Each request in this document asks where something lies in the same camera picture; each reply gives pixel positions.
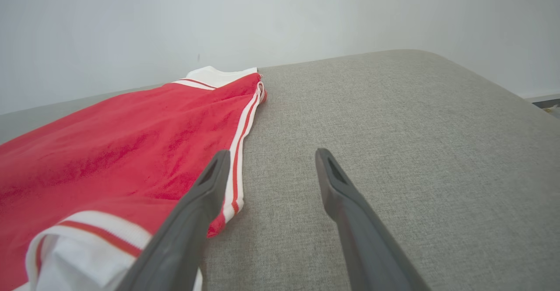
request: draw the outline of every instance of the clothing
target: clothing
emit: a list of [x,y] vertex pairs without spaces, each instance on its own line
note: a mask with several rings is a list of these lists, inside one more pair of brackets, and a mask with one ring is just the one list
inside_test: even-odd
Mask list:
[[50,276],[78,271],[116,287],[212,156],[229,149],[224,207],[208,230],[218,234],[243,207],[243,139],[265,99],[256,68],[205,67],[1,145],[0,291],[33,289],[55,258],[69,269]]

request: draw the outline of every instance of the red garment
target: red garment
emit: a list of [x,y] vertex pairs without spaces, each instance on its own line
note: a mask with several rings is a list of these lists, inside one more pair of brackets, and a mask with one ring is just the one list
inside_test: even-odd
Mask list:
[[0,145],[0,291],[26,283],[26,267],[33,286],[59,237],[108,244],[133,262],[212,156],[230,149],[226,200],[208,236],[224,228],[242,208],[242,140],[266,92],[256,69],[236,81],[200,71]]

